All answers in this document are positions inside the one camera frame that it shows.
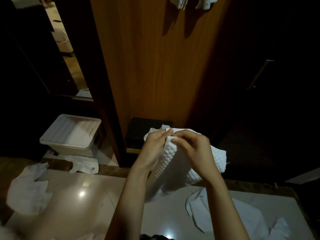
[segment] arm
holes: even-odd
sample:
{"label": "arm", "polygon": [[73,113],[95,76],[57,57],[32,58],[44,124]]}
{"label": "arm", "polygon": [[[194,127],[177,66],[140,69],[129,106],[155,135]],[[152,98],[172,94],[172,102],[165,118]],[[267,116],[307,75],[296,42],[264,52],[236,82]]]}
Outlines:
{"label": "arm", "polygon": [[181,146],[190,158],[192,168],[202,177],[217,240],[250,240],[227,186],[215,164],[207,137],[189,130],[178,131],[171,142]]}
{"label": "arm", "polygon": [[131,167],[105,239],[138,240],[140,238],[146,181],[150,168],[157,161],[166,137],[173,130],[150,133],[141,153]]}

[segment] plastic storage box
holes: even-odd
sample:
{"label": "plastic storage box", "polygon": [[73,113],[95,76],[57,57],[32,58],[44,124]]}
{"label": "plastic storage box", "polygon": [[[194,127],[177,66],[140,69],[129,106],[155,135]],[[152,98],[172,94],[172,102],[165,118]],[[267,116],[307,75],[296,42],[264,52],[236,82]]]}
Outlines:
{"label": "plastic storage box", "polygon": [[102,143],[101,120],[61,114],[40,138],[60,154],[95,157]]}

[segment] hand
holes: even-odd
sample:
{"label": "hand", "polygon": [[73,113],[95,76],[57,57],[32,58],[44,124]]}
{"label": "hand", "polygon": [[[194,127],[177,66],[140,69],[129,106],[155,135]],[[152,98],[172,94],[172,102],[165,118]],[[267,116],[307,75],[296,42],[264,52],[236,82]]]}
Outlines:
{"label": "hand", "polygon": [[134,164],[150,170],[161,155],[167,137],[172,136],[173,133],[173,129],[169,129],[167,132],[165,129],[162,129],[149,133]]}
{"label": "hand", "polygon": [[182,147],[190,158],[191,167],[204,180],[220,174],[212,155],[209,139],[201,134],[184,129],[177,131],[173,136],[179,137],[171,140],[172,143]]}

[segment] forearm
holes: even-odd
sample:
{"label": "forearm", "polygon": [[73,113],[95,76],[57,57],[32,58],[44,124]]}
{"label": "forearm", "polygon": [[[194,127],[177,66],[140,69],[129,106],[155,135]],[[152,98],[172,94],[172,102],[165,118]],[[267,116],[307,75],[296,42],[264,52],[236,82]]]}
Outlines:
{"label": "forearm", "polygon": [[139,239],[148,172],[131,167],[105,239]]}
{"label": "forearm", "polygon": [[205,185],[215,239],[250,240],[222,176],[215,174]]}

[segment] door handle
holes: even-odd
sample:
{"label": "door handle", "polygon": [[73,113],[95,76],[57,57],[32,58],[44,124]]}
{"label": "door handle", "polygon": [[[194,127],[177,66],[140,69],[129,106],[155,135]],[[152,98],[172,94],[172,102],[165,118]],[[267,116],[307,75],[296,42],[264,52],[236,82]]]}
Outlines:
{"label": "door handle", "polygon": [[258,73],[256,74],[256,76],[253,78],[252,82],[250,83],[249,87],[247,87],[247,89],[253,88],[254,83],[256,82],[256,80],[259,78],[259,76],[262,74],[263,70],[267,67],[267,65],[274,60],[266,60],[263,64],[263,66],[260,68],[260,70],[258,71]]}

